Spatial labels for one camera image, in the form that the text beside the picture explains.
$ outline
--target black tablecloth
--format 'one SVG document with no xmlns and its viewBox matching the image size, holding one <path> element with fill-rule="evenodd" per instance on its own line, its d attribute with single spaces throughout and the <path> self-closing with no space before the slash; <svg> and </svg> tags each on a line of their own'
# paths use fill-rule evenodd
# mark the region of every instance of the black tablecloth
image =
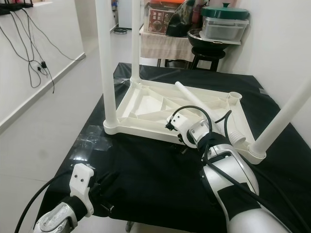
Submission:
<svg viewBox="0 0 311 233">
<path fill-rule="evenodd" d="M 117 105 L 129 87 L 130 76 L 131 65 L 119 64 L 114 72 Z M 273 99 L 259 90 L 262 87 L 253 76 L 148 66 L 140 67 L 140 76 L 157 82 L 180 81 L 186 86 L 241 93 L 241 104 L 255 138 L 279 111 Z M 194 150 L 184 152 L 184 146 L 133 135 L 106 135 L 103 120 L 104 102 L 100 98 L 57 173 L 80 162 L 95 167 L 98 175 L 120 172 L 105 193 L 106 200 L 115 206 L 111 218 L 190 232 L 226 232 L 222 210 L 210 201 L 200 181 L 198 171 L 202 166 Z M 311 226 L 310 165 L 309 146 L 289 125 L 258 168 L 284 190 Z M 260 176 L 257 178 L 260 196 L 304 232 L 278 192 Z M 38 216 L 69 194 L 69 179 L 70 175 L 65 176 L 48 188 Z M 94 215 L 105 213 L 95 206 Z"/>
</svg>

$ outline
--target white bracket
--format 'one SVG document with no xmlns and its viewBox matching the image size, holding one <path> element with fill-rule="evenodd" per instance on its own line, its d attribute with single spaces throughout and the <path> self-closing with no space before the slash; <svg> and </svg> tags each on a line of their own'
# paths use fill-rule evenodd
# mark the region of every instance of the white bracket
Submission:
<svg viewBox="0 0 311 233">
<path fill-rule="evenodd" d="M 86 217 L 91 217 L 94 213 L 94 208 L 89 200 L 89 181 L 94 176 L 94 171 L 84 164 L 76 164 L 74 166 L 72 176 L 70 179 L 70 196 L 78 197 L 87 208 Z"/>
</svg>

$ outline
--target black stool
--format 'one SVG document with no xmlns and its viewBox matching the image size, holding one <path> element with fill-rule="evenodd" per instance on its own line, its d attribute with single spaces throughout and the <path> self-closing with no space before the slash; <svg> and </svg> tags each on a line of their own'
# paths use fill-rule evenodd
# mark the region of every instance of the black stool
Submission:
<svg viewBox="0 0 311 233">
<path fill-rule="evenodd" d="M 197 69 L 199 61 L 203 60 L 212 62 L 209 70 L 217 72 L 219 60 L 225 57 L 223 50 L 203 50 L 202 48 L 193 47 L 191 52 L 194 54 L 194 59 L 190 69 Z"/>
</svg>

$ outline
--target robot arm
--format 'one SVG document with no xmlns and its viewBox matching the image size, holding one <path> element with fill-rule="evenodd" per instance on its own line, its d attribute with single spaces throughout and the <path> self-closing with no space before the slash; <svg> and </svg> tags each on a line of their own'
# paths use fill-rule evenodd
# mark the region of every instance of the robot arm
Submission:
<svg viewBox="0 0 311 233">
<path fill-rule="evenodd" d="M 175 112 L 167 122 L 166 128 L 179 132 L 180 141 L 190 148 L 197 148 L 202 154 L 202 161 L 207 163 L 201 171 L 203 184 L 220 204 L 229 233 L 290 232 L 270 211 L 209 166 L 213 164 L 249 191 L 259 195 L 253 171 L 228 138 L 210 131 L 207 119 L 193 124 L 185 116 Z"/>
<path fill-rule="evenodd" d="M 84 216 L 90 217 L 92 203 L 100 200 L 101 190 L 105 190 L 117 178 L 117 174 L 107 175 L 100 183 L 95 182 L 94 170 L 84 164 L 76 164 L 70 179 L 70 197 L 65 198 L 53 210 L 43 215 L 35 224 L 34 233 L 70 233 Z M 103 206 L 111 212 L 113 206 Z"/>
</svg>

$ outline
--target beige tablecloth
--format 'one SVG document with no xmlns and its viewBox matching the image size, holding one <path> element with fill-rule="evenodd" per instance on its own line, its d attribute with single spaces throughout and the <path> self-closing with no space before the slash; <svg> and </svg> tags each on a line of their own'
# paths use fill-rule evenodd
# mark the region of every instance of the beige tablecloth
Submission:
<svg viewBox="0 0 311 233">
<path fill-rule="evenodd" d="M 163 34 L 146 33 L 140 29 L 141 50 L 144 58 L 193 61 L 192 45 L 186 37 L 171 37 Z"/>
</svg>

